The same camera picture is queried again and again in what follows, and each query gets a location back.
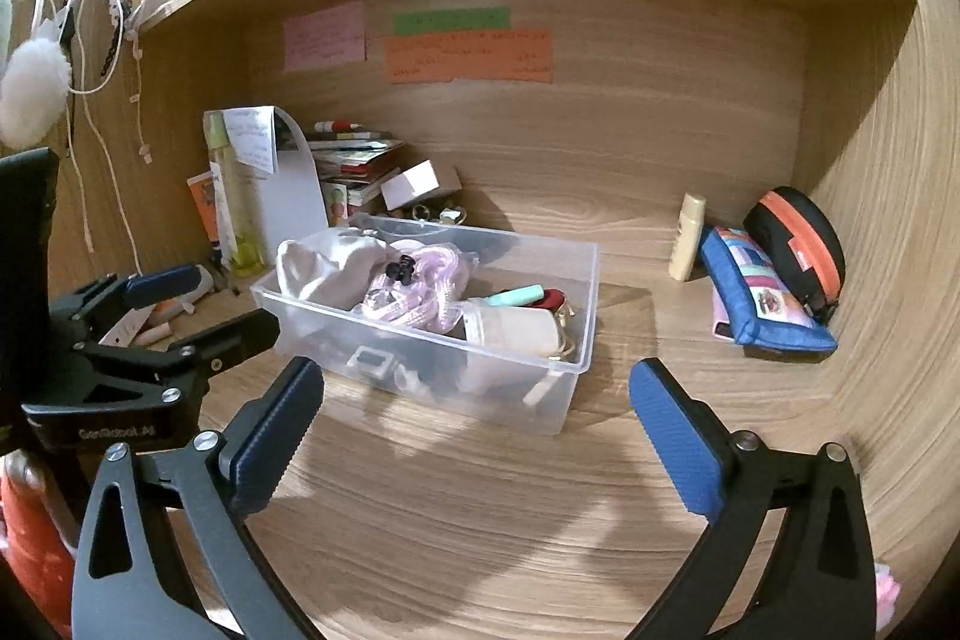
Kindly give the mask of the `white paper receipt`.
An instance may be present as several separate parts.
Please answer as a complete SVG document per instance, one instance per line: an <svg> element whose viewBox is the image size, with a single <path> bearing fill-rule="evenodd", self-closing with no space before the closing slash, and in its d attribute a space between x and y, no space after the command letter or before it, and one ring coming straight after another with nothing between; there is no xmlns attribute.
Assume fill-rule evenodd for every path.
<svg viewBox="0 0 960 640"><path fill-rule="evenodd" d="M272 106L224 109L223 122L236 159L263 174L274 175L277 169L275 109Z"/></svg>

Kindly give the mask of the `green sticky note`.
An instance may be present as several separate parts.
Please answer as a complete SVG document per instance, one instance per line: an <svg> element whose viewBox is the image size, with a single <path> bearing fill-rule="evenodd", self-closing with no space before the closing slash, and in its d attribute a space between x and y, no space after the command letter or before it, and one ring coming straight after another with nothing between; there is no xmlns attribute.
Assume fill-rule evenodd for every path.
<svg viewBox="0 0 960 640"><path fill-rule="evenodd" d="M433 8L407 11L392 18L395 35L438 34L438 32L488 31L511 28L508 7Z"/></svg>

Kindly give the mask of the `blue patterned pencil pouch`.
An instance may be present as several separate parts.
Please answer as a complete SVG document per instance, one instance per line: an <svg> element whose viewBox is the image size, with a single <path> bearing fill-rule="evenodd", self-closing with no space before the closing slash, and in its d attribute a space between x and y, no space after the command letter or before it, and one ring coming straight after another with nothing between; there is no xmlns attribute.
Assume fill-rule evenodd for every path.
<svg viewBox="0 0 960 640"><path fill-rule="evenodd" d="M807 314L745 230L711 227L701 239L700 259L736 344L778 353L835 351L830 330Z"/></svg>

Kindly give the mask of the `cream small bottle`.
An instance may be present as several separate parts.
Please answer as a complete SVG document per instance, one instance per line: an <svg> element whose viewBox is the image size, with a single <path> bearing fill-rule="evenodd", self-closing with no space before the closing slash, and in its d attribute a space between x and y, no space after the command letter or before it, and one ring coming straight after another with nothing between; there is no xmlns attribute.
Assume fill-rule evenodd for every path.
<svg viewBox="0 0 960 640"><path fill-rule="evenodd" d="M701 232L706 218L706 198L695 193L686 193L677 220L677 234L669 260L669 276L683 283L692 275L698 257Z"/></svg>

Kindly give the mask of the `orange sticky note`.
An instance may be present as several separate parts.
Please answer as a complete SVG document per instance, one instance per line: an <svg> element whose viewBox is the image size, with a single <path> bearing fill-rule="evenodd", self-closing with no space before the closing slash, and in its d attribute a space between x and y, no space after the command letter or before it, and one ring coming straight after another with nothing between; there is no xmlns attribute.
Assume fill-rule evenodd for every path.
<svg viewBox="0 0 960 640"><path fill-rule="evenodd" d="M384 41L384 71L393 85L455 80L553 81L548 29L476 29L396 35Z"/></svg>

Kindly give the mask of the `white file box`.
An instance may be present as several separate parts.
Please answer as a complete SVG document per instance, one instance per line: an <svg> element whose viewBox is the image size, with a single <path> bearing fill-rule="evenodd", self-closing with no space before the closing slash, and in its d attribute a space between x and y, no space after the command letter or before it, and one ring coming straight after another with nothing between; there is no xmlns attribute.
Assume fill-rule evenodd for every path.
<svg viewBox="0 0 960 640"><path fill-rule="evenodd" d="M327 226L324 197L304 131L285 110L275 109L277 169L267 175L239 163L245 198L262 247L263 268L278 246Z"/></svg>

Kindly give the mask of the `clear plastic storage bin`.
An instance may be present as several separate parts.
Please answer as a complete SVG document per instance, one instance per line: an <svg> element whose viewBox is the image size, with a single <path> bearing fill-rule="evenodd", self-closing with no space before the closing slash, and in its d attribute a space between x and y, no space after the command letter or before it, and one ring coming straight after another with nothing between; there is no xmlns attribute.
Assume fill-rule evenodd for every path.
<svg viewBox="0 0 960 640"><path fill-rule="evenodd" d="M280 322L280 353L444 411L532 434L562 430L594 351L597 245L370 214L345 226L386 242L387 263L413 257L415 281L389 283L386 263L363 299L340 310L283 296L275 266L252 296ZM464 302L535 308L545 287L566 294L558 312L548 310L566 338L560 356L495 353L466 340Z"/></svg>

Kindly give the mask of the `orange black round case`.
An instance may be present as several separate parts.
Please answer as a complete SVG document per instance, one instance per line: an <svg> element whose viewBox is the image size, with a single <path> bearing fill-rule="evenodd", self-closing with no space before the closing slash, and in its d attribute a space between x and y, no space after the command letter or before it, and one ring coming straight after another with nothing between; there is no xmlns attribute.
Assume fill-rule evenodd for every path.
<svg viewBox="0 0 960 640"><path fill-rule="evenodd" d="M827 325L846 281L846 259L822 209L797 188L781 185L754 204L743 229L807 314Z"/></svg>

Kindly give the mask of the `white printed carton box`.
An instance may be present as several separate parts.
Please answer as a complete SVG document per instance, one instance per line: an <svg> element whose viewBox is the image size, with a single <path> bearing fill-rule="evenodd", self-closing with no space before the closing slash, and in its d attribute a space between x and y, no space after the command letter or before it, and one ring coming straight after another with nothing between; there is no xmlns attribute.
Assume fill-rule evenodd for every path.
<svg viewBox="0 0 960 640"><path fill-rule="evenodd" d="M197 266L202 270L202 282L195 291L185 294L182 298L169 299L169 301L161 302L153 305L153 307L128 308L124 304L124 294L122 294L122 304L127 307L127 310L98 339L99 344L112 347L135 346L133 340L142 331L148 330L151 326L174 320L179 315L192 314L195 310L195 304L213 289L212 273L205 266Z"/></svg>

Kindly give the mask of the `white fluffy pompom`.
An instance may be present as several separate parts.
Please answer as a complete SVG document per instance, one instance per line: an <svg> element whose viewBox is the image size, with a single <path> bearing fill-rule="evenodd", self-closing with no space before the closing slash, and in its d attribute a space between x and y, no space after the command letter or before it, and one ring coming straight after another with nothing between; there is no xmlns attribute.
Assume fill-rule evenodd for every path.
<svg viewBox="0 0 960 640"><path fill-rule="evenodd" d="M14 151L44 140L64 115L71 66L59 42L31 39L21 44L2 78L2 143Z"/></svg>

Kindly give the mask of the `stack of books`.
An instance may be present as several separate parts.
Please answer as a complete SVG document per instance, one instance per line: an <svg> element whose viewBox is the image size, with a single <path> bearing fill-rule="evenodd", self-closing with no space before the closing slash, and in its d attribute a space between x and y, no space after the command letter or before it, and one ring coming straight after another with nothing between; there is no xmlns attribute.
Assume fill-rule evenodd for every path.
<svg viewBox="0 0 960 640"><path fill-rule="evenodd" d="M348 120L316 122L308 133L331 226L382 208L381 184L398 172L405 143Z"/></svg>

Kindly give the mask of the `white drawstring cloth pouch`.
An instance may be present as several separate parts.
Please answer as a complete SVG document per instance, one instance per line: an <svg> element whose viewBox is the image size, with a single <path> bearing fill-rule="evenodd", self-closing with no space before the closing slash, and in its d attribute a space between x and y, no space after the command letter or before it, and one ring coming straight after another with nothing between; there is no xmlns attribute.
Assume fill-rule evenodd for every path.
<svg viewBox="0 0 960 640"><path fill-rule="evenodd" d="M327 227L301 241L281 242L278 287L290 299L350 310L390 256L386 242L361 229Z"/></svg>

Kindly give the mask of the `small white cardboard box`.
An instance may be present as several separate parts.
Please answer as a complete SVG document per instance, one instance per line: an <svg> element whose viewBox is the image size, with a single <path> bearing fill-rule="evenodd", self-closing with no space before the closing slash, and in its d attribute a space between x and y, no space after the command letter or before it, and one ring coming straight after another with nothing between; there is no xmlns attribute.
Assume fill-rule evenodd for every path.
<svg viewBox="0 0 960 640"><path fill-rule="evenodd" d="M389 211L407 208L433 198L449 197L462 190L451 164L427 159L382 182L381 195Z"/></svg>

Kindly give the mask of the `pink sticky note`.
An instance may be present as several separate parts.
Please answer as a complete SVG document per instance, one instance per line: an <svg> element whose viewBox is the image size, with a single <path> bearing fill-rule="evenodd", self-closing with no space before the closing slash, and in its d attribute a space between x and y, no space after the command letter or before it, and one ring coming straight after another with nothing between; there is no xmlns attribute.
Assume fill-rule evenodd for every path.
<svg viewBox="0 0 960 640"><path fill-rule="evenodd" d="M286 19L283 69L286 73L330 70L366 60L364 5L342 3Z"/></svg>

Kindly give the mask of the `small white tube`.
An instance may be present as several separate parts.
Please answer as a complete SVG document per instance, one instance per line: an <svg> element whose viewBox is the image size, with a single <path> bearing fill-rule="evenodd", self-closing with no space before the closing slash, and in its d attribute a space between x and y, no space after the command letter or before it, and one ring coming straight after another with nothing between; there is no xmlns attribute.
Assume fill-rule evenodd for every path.
<svg viewBox="0 0 960 640"><path fill-rule="evenodd" d="M148 328L148 330L139 333L137 338L133 340L133 344L140 347L149 347L153 346L153 344L158 344L158 342L164 341L167 338L171 338L171 336L171 323L167 321L166 323L161 323L161 325L151 326L151 328Z"/></svg>

